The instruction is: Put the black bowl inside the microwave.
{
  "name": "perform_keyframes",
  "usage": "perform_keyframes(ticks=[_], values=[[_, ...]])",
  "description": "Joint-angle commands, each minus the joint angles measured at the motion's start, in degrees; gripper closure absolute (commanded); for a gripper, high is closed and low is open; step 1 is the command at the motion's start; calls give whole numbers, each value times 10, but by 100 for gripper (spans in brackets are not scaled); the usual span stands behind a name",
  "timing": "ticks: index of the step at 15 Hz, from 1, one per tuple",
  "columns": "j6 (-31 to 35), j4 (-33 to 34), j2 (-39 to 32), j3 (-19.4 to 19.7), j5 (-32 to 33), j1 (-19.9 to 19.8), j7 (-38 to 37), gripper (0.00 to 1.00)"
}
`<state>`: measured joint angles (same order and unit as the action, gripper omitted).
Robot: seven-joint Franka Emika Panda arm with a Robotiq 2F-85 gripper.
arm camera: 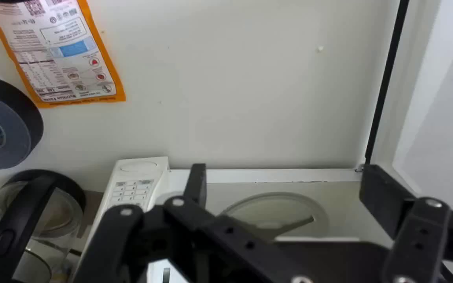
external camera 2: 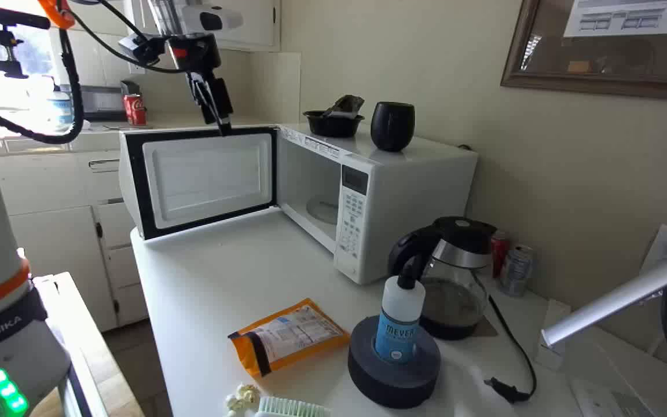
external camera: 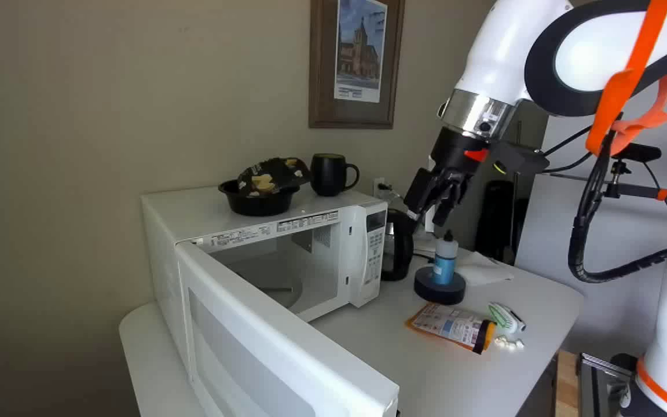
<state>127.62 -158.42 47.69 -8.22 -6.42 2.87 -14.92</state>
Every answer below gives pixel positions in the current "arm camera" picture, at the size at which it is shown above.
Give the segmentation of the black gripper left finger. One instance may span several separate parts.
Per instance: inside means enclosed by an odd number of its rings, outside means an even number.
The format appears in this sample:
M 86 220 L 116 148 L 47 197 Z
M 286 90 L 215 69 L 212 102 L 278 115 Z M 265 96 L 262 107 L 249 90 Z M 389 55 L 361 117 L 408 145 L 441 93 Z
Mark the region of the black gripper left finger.
M 183 192 L 149 211 L 135 205 L 106 209 L 73 283 L 141 283 L 158 260 L 168 260 L 188 283 L 268 283 L 268 247 L 205 209 L 205 170 L 193 164 Z

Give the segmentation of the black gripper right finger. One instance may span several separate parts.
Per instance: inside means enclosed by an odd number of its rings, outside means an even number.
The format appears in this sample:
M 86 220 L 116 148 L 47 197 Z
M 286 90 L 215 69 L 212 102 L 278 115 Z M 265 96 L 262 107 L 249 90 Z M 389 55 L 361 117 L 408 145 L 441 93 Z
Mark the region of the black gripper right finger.
M 453 283 L 453 209 L 415 197 L 378 165 L 364 165 L 360 202 L 393 239 L 382 283 Z

